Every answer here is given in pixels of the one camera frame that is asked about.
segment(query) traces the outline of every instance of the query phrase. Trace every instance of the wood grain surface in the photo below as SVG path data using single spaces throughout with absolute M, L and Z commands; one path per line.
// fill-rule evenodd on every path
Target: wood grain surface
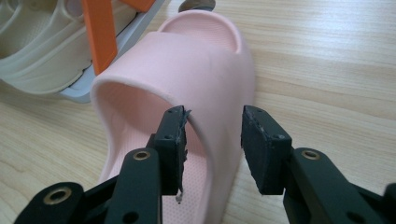
M 165 1 L 148 31 L 177 14 Z M 255 105 L 376 193 L 396 182 L 396 2 L 219 0 L 255 60 Z M 90 104 L 0 83 L 0 223 L 61 181 L 96 185 L 105 133 Z M 261 196 L 244 159 L 223 223 L 288 223 L 281 196 Z

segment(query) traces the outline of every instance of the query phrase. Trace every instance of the orange plastic piece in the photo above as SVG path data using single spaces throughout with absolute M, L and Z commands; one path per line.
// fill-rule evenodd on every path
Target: orange plastic piece
M 148 12 L 155 0 L 121 0 L 121 2 L 136 9 L 136 11 Z
M 82 0 L 82 8 L 93 70 L 99 75 L 108 68 L 118 53 L 111 0 Z

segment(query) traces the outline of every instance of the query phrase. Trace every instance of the slipper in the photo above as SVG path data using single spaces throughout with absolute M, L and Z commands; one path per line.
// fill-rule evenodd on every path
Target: slipper
M 144 7 L 149 1 L 137 2 L 139 4 L 144 4 Z M 136 42 L 140 39 L 140 36 L 145 32 L 149 23 L 152 21 L 154 16 L 160 10 L 163 5 L 164 0 L 155 0 L 150 8 L 146 11 L 139 11 L 134 20 L 129 23 L 116 37 L 117 42 L 117 56 L 113 59 L 115 62 L 120 56 L 122 56 L 128 49 L 134 46 Z M 94 71 L 94 66 L 91 65 L 84 70 L 83 75 L 72 85 L 60 91 L 59 94 L 71 101 L 85 104 L 91 101 L 90 91 L 93 79 L 97 75 Z
M 220 223 L 242 151 L 241 111 L 253 103 L 254 87 L 248 46 L 229 20 L 191 10 L 166 21 L 92 83 L 109 147 L 100 182 L 146 145 L 163 111 L 184 105 L 191 114 L 183 201 L 163 196 L 163 222 Z
M 17 5 L 17 0 L 0 0 L 0 29 L 11 19 Z
M 178 8 L 178 12 L 192 10 L 192 9 L 213 11 L 215 6 L 216 6 L 215 0 L 185 0 Z
M 112 1 L 116 34 L 136 11 Z M 61 91 L 91 65 L 79 0 L 20 0 L 0 30 L 0 79 L 32 94 Z

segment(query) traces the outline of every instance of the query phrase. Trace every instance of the white plastic holder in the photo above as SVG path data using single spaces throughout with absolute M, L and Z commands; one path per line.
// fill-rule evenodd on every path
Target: white plastic holder
M 156 0 L 146 13 L 137 13 L 134 20 L 125 29 L 117 35 L 117 49 L 119 50 L 117 56 L 114 58 L 114 63 L 122 54 L 134 46 L 139 40 L 140 36 L 149 26 L 154 16 L 160 10 L 164 0 Z M 93 66 L 89 66 L 84 70 L 82 76 L 72 85 L 59 92 L 63 97 L 81 104 L 90 102 L 91 84 L 95 78 Z

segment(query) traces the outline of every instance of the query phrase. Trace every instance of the black bracket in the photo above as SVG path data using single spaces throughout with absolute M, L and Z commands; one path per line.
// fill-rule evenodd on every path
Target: black bracket
M 244 107 L 241 138 L 259 192 L 286 190 L 290 223 L 396 223 L 396 184 L 379 196 L 349 183 L 325 154 L 293 149 L 290 136 L 262 109 Z
M 162 196 L 183 191 L 189 113 L 182 105 L 165 111 L 158 131 L 125 156 L 118 176 L 86 192 L 71 182 L 43 189 L 15 223 L 162 223 Z

